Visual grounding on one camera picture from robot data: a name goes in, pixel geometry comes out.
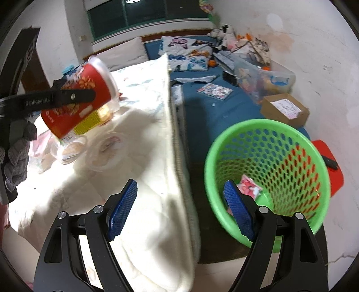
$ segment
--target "metal screw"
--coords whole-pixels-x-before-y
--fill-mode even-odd
[[[58,213],[58,215],[57,215],[57,218],[59,218],[59,219],[64,219],[65,217],[66,217],[66,212],[64,212],[64,211]]]
[[[103,207],[102,206],[96,206],[95,208],[93,208],[93,211],[96,214],[101,213],[103,211]]]
[[[263,214],[267,214],[269,212],[268,208],[265,206],[260,206],[259,207],[259,212],[263,213]]]
[[[299,220],[304,219],[304,216],[303,216],[302,213],[296,213],[295,216],[296,216]]]

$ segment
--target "plastic lid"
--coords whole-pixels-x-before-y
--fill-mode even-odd
[[[85,136],[77,136],[68,143],[61,144],[59,141],[53,143],[50,153],[62,164],[74,162],[85,150],[87,146],[87,138]]]
[[[86,153],[86,164],[94,171],[104,171],[117,165],[127,155],[123,134],[106,133],[96,138]]]

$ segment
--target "blue gripper pad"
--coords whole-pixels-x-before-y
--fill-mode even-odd
[[[239,190],[234,183],[226,181],[224,184],[224,197],[233,213],[241,233],[253,242],[255,233],[253,231],[253,219],[249,214],[242,198],[238,195]]]
[[[109,241],[120,235],[127,217],[137,197],[137,183],[132,181],[126,189],[122,190],[123,196],[115,208],[111,208],[107,238]]]

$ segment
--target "white paper scrap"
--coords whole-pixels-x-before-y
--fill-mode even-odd
[[[298,114],[302,112],[300,108],[288,99],[273,101],[271,104],[290,120],[297,118]]]

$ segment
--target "wooden headboard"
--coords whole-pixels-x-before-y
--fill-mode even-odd
[[[159,40],[162,36],[200,36],[200,35],[206,35],[207,33],[211,32],[211,29],[181,29],[181,30],[177,30],[177,31],[164,31],[164,32],[160,32],[160,33],[154,33],[152,35],[146,35],[146,36],[142,36],[142,42],[149,42],[149,41],[154,41],[154,40]],[[94,53],[92,53],[91,55],[97,55],[99,53],[105,52],[113,47],[116,47],[120,44],[123,44],[124,42],[127,41],[123,41],[123,42],[119,42],[117,44],[113,44],[111,46],[108,46],[106,48],[103,48],[101,50],[98,50]],[[86,57],[83,58],[84,61],[87,61],[88,58],[90,58],[91,55],[88,55]]]

